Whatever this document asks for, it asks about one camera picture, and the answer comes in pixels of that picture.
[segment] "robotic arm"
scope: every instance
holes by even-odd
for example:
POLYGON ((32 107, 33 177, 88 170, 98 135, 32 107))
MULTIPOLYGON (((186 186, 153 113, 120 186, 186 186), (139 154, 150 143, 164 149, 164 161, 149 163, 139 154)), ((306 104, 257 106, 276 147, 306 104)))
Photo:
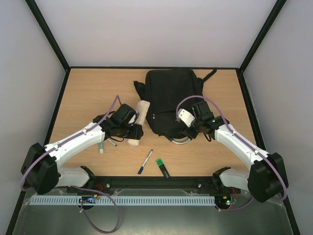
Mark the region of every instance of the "robotic arm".
POLYGON ((265 202, 283 191, 277 174, 288 187, 284 162, 278 153, 269 154, 258 148, 239 134, 224 117, 214 117, 205 101, 194 104, 192 109, 194 115, 185 109, 179 109, 178 112, 179 119, 187 126, 185 135, 190 139, 195 139, 200 132, 208 135, 210 139, 217 140, 229 148, 249 170, 237 171, 224 167, 216 171, 213 174, 213 184, 217 190, 223 187, 240 188, 250 191, 257 201, 265 202))
POLYGON ((39 143, 32 145, 21 173, 24 175, 39 157, 46 154, 26 176, 26 180, 38 194, 45 194, 54 187, 84 186, 89 180, 88 168, 74 169, 62 167, 62 165, 77 153, 110 137, 140 140, 143 136, 142 124, 149 106, 149 102, 140 101, 137 106, 137 109, 140 109, 140 114, 138 114, 127 104, 122 104, 115 112, 112 112, 110 118, 102 120, 104 115, 99 115, 86 127, 61 141, 45 146, 39 143))

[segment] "backpack strap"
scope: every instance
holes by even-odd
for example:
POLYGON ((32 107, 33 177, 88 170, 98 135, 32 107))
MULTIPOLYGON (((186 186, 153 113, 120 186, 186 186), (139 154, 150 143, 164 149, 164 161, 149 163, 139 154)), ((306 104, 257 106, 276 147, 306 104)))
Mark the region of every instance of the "backpack strap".
POLYGON ((134 86, 135 86, 135 89, 140 97, 141 100, 146 100, 146 95, 145 95, 145 84, 143 84, 142 82, 137 82, 135 81, 134 82, 134 86))
POLYGON ((216 73, 217 69, 213 69, 211 73, 209 73, 207 76, 202 79, 202 82, 206 82, 211 76, 213 76, 216 73))

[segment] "black metal frame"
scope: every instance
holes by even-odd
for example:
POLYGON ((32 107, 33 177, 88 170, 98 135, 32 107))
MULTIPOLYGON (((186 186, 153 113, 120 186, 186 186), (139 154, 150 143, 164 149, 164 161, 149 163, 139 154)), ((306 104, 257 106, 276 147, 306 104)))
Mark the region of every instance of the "black metal frame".
MULTIPOLYGON (((71 69, 88 69, 88 68, 102 68, 102 69, 174 69, 177 67, 83 67, 83 66, 76 66, 76 67, 70 67, 61 51, 61 49, 59 48, 51 30, 49 29, 43 15, 41 14, 36 2, 34 0, 25 0, 30 8, 30 10, 32 11, 34 17, 36 18, 39 26, 41 27, 42 31, 44 32, 46 38, 48 39, 51 47, 53 48, 54 52, 56 53, 57 57, 60 60, 60 63, 62 64, 64 70, 66 71, 65 77, 64 77, 64 81, 57 99, 57 103, 51 118, 51 122, 48 128, 48 132, 45 138, 45 144, 47 144, 50 140, 50 136, 52 134, 52 130, 53 130, 53 126, 61 105, 61 101, 62 101, 62 97, 64 94, 64 90, 67 84, 67 80, 68 80, 68 76, 70 73, 71 69)), ((260 127, 259 127, 259 123, 257 120, 257 117, 255 115, 254 112, 254 108, 251 102, 251 98, 250 98, 250 94, 248 92, 247 86, 246 86, 246 81, 244 78, 244 71, 246 70, 247 66, 249 65, 251 59, 253 58, 254 54, 256 53, 257 49, 259 48, 260 44, 262 43, 263 39, 265 38, 267 32, 269 31, 270 27, 272 26, 273 22, 275 21, 276 17, 278 16, 280 10, 282 9, 282 7, 284 6, 285 2, 287 0, 277 0, 276 4, 274 5, 272 11, 270 12, 267 20, 265 21, 262 29, 260 30, 257 38, 255 39, 251 49, 249 50, 247 56, 245 57, 243 63, 241 64, 240 68, 217 68, 220 70, 229 70, 229 69, 235 69, 237 72, 237 76, 238 76, 238 80, 239 80, 239 84, 240 84, 240 88, 243 94, 243 98, 245 101, 245 105, 246 105, 246 109, 247 109, 247 113, 250 119, 250 123, 251 123, 251 127, 252 127, 252 131, 256 140, 256 144, 262 148, 265 149, 265 145, 264 145, 264 141, 261 135, 261 131, 260 131, 260 127)), ((216 69, 215 67, 206 67, 206 68, 202 68, 202 67, 198 67, 198 68, 190 68, 190 69, 216 69)), ((198 184, 200 184, 200 182, 203 181, 208 181, 210 180, 211 177, 172 177, 173 180, 168 181, 168 180, 164 180, 161 177, 98 177, 99 180, 103 183, 106 181, 110 181, 112 185, 110 188, 121 188, 123 187, 123 185, 125 185, 125 183, 128 185, 128 188, 131 185, 135 186, 136 188, 138 188, 140 185, 142 186, 142 188, 146 188, 147 187, 147 181, 149 181, 149 184, 153 183, 154 186, 152 188, 181 188, 181 189, 194 189, 194 190, 199 190, 198 188, 198 184)), ((21 192, 18 202, 16 204, 15 210, 13 212, 8 230, 7 230, 7 235, 10 235, 13 233, 15 224, 17 222, 18 219, 18 215, 20 212, 20 209, 22 207, 22 203, 25 197, 25 192, 21 192)), ((289 221, 291 223, 291 228, 292 231, 295 235, 300 234, 299 232, 299 228, 297 226, 297 223, 295 221, 293 212, 292 212, 292 208, 289 202, 289 199, 287 198, 284 201, 284 205, 286 207, 286 211, 287 211, 287 215, 289 218, 289 221)))

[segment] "table surface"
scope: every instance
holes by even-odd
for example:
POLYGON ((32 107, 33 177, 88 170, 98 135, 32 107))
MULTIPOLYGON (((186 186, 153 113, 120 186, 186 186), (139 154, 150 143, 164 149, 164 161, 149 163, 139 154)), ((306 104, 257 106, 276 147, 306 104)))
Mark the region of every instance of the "table surface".
MULTIPOLYGON (((136 108, 140 101, 133 81, 145 82, 149 69, 71 69, 50 142, 56 142, 82 129, 97 115, 104 114, 118 94, 122 103, 136 108)), ((211 70, 194 70, 204 78, 211 70)), ((218 70, 204 83, 203 95, 222 110, 230 123, 247 139, 254 141, 238 77, 235 70, 218 70)), ((218 112, 212 105, 215 116, 218 112)), ((171 176, 211 176, 216 170, 230 166, 245 170, 246 166, 224 145, 208 142, 199 135, 186 145, 175 145, 154 134, 147 122, 140 145, 130 147, 127 141, 114 147, 104 142, 104 154, 97 144, 68 160, 64 166, 87 166, 98 176, 139 176, 137 173, 151 149, 151 158, 141 176, 162 176, 156 164, 161 158, 171 176)))

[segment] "blue pen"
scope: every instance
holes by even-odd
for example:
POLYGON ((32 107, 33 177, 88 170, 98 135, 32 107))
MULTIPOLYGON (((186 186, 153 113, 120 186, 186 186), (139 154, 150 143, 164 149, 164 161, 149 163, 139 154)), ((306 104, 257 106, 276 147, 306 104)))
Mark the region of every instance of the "blue pen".
POLYGON ((140 175, 142 173, 143 168, 145 167, 145 164, 147 163, 147 161, 148 161, 149 157, 151 156, 152 152, 153 152, 153 149, 151 149, 150 153, 146 157, 146 160, 143 162, 143 164, 142 164, 142 166, 141 166, 141 168, 140 168, 140 170, 138 172, 138 175, 140 175))

